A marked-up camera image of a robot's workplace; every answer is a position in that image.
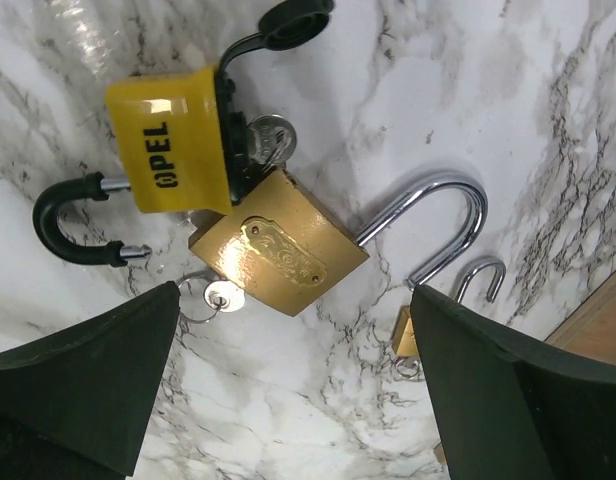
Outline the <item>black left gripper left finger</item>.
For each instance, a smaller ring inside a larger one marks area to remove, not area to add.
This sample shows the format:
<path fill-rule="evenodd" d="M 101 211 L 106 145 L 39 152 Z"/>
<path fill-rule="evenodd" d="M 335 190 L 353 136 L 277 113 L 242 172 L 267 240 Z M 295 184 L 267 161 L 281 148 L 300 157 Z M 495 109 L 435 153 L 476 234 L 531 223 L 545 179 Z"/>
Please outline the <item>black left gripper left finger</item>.
<path fill-rule="evenodd" d="M 134 475 L 179 298 L 166 282 L 0 353 L 0 479 Z"/>

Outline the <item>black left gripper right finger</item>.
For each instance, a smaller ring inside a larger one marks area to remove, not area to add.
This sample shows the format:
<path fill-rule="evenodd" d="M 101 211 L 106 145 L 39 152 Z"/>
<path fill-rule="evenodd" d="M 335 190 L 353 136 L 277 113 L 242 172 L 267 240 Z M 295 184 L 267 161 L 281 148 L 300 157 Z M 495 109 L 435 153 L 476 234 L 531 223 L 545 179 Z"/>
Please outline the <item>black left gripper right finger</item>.
<path fill-rule="evenodd" d="M 616 479 L 616 366 L 429 286 L 410 312 L 451 478 Z"/>

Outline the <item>silver key with ring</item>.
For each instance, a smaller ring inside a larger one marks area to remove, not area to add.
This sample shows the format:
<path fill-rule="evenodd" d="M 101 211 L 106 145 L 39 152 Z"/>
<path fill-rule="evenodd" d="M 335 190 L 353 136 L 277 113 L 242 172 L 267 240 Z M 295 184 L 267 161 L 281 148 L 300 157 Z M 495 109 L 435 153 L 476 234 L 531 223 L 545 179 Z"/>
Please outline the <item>silver key with ring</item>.
<path fill-rule="evenodd" d="M 189 273 L 178 281 L 180 292 L 185 287 L 190 287 L 193 281 L 204 284 L 203 301 L 212 313 L 203 319 L 193 318 L 180 312 L 179 317 L 183 322 L 193 325 L 203 325 L 212 321 L 222 313 L 234 313 L 245 306 L 246 294 L 243 289 L 210 270 L 202 270 Z"/>

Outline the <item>large brass padlock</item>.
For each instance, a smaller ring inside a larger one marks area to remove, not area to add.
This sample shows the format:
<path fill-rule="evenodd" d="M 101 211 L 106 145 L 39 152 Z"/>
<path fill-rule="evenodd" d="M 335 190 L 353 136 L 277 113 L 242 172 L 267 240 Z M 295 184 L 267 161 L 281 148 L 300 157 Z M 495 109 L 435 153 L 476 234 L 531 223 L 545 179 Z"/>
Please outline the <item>large brass padlock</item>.
<path fill-rule="evenodd" d="M 365 247 L 425 197 L 460 192 L 467 204 L 456 236 L 406 279 L 429 281 L 462 255 L 481 233 L 488 213 L 483 186 L 456 170 L 437 170 L 410 181 L 357 233 L 349 231 L 316 197 L 276 170 L 234 211 L 188 241 L 214 272 L 268 307 L 294 317 L 369 257 Z"/>

